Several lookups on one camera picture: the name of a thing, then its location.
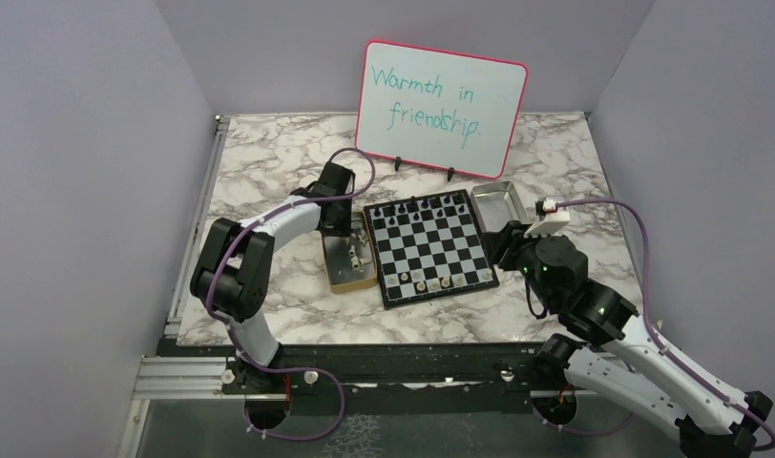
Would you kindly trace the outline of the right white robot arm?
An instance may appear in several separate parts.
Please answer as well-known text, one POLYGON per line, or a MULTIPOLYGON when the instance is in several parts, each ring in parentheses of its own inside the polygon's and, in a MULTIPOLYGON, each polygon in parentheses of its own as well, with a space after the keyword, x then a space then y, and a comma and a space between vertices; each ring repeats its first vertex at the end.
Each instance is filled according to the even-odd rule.
POLYGON ((534 377, 563 382, 629 409, 678 441, 686 457, 748 457, 773 403, 702 369, 660 338, 615 289, 591 279, 588 258, 565 236, 531 238, 508 222, 482 236, 490 264, 522 275, 528 294, 568 330, 536 353, 534 377))

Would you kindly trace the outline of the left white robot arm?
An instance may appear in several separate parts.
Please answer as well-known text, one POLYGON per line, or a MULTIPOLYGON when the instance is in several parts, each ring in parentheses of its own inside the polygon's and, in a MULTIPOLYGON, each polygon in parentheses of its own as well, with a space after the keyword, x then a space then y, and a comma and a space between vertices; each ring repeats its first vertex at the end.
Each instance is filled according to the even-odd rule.
POLYGON ((220 218, 209 228, 190 280, 190 293, 208 314, 223 323, 237 354, 248 366, 246 378, 267 392, 282 382, 275 360, 280 343, 271 333, 262 305, 275 253, 304 234, 348 235, 355 173, 328 162, 318 180, 290 193, 276 208, 233 221, 220 218))

